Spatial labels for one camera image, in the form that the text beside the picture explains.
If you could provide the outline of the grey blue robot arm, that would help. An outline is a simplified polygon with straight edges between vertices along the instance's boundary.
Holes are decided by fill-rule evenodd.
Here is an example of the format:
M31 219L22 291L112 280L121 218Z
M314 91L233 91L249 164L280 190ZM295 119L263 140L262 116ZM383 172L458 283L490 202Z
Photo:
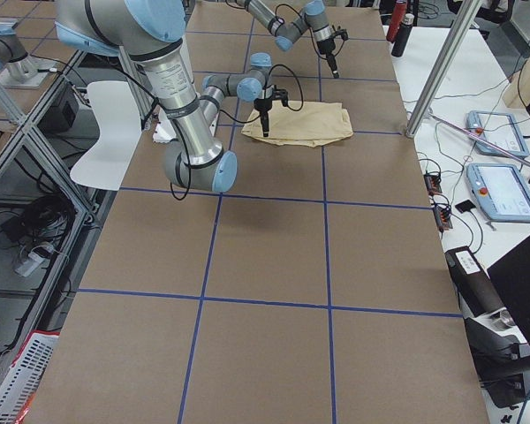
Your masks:
M290 50L302 36L309 34L316 55L328 64L334 79L340 78L337 55L349 35L345 28L330 24L323 1L310 1L299 11L288 4L279 4L279 7L288 7L296 13L292 21L281 17L263 1L233 1L231 7L249 12L275 38L282 51Z
M224 193L233 186L236 155L210 131L222 100L236 95L253 102L262 130L269 130L272 102L288 103L288 94L271 77L270 58L252 57L250 71L213 75L201 95L180 53L186 30L179 1L58 1L57 36L75 49L115 56L124 49L141 66L177 136L168 145L163 166L174 186Z

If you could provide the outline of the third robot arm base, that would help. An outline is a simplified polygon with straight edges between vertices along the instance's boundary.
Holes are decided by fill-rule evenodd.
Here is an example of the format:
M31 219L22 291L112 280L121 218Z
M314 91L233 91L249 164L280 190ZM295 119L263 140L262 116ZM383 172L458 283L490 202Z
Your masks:
M15 31L0 26L0 83L9 88L38 88L58 71L57 62L32 56Z

